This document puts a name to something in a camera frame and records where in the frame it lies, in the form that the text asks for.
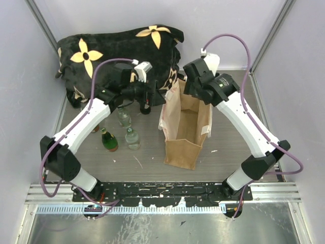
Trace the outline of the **Coca-Cola glass bottle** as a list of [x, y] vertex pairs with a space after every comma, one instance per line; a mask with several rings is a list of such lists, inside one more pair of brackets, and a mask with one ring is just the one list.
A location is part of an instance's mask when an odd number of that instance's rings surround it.
[[151, 112], [151, 106], [148, 104], [140, 104], [140, 112], [144, 115], [148, 115]]

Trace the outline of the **brown canvas tote bag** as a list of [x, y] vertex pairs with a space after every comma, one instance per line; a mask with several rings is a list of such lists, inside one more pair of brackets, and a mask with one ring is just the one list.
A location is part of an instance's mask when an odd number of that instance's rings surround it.
[[184, 94], [185, 81], [177, 79], [165, 94], [158, 129], [165, 135], [167, 165], [195, 170], [212, 130], [212, 105]]

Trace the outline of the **green Perrier bottle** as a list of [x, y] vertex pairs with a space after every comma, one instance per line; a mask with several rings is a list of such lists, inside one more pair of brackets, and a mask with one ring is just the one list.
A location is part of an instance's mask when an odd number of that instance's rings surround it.
[[102, 144], [105, 149], [110, 152], [114, 152], [118, 149], [118, 142], [114, 135], [110, 134], [106, 128], [101, 129]]

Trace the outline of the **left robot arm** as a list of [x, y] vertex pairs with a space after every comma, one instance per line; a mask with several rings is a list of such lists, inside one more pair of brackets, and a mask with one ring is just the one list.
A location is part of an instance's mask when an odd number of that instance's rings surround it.
[[96, 86], [96, 74], [91, 82], [91, 97], [86, 107], [53, 137], [44, 136], [40, 141], [41, 169], [47, 169], [62, 180], [81, 188], [89, 201], [102, 195], [99, 180], [81, 167], [75, 154], [92, 129], [107, 118], [124, 100], [137, 101], [140, 112], [149, 114], [151, 107], [162, 105], [155, 80], [148, 81], [152, 66], [142, 62], [135, 67], [119, 63], [113, 67], [110, 86]]

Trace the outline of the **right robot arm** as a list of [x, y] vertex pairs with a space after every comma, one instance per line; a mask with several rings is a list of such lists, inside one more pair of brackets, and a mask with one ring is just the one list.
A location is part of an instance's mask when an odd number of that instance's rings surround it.
[[[233, 124], [248, 145], [251, 155], [227, 179], [221, 191], [226, 199], [235, 200], [241, 189], [252, 180], [259, 180], [289, 150], [286, 140], [278, 140], [261, 123], [245, 100], [231, 75], [217, 73], [219, 59], [198, 58], [183, 69], [187, 76], [184, 93], [212, 105]], [[274, 141], [281, 149], [273, 146]]]

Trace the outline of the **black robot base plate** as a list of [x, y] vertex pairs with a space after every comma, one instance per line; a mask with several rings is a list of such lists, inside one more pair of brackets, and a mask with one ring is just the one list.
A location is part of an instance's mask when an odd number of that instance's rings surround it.
[[118, 201], [118, 206], [186, 207], [218, 206], [222, 201], [240, 200], [241, 191], [226, 195], [219, 182], [103, 182], [87, 196], [96, 202]]

